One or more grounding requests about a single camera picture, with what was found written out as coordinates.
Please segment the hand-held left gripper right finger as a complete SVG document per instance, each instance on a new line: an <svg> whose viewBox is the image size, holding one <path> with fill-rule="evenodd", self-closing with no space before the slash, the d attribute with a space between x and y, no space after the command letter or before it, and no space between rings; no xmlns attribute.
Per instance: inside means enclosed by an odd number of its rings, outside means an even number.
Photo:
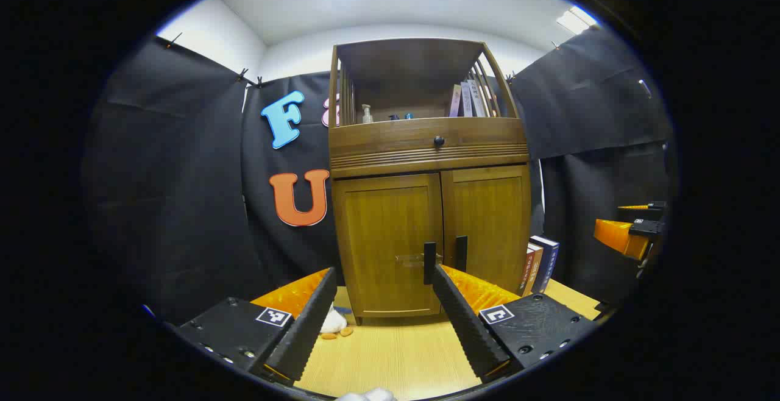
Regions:
<svg viewBox="0 0 780 401"><path fill-rule="evenodd" d="M473 372L484 383L554 359L599 324L545 294L519 297L437 264L431 284Z"/></svg>

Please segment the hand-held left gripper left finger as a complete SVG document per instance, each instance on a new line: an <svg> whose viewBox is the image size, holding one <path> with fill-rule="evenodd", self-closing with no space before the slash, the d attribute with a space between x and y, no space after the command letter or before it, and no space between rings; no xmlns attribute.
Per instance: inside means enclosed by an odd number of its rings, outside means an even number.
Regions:
<svg viewBox="0 0 780 401"><path fill-rule="evenodd" d="M326 268L252 301L228 297L176 328L229 366L283 385L302 378L337 284Z"/></svg>

